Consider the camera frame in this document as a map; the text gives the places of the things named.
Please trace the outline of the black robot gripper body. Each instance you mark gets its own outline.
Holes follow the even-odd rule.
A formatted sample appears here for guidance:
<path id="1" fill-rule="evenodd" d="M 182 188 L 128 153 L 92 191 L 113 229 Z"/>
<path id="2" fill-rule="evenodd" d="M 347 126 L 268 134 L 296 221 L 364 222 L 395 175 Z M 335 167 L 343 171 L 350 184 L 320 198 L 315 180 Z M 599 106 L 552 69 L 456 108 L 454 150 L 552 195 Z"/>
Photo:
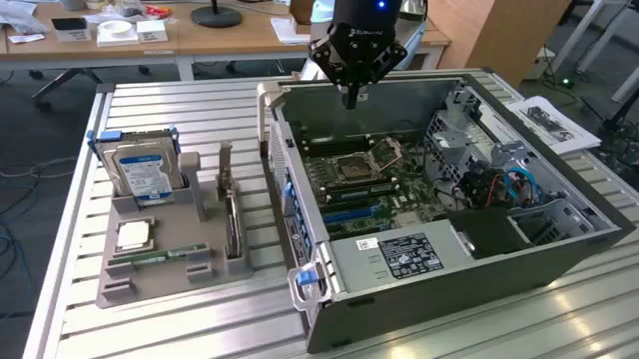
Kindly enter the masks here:
<path id="1" fill-rule="evenodd" d="M 336 1 L 328 37 L 347 65 L 351 81 L 351 54 L 356 43 L 390 43 L 395 39 L 398 1 Z"/>

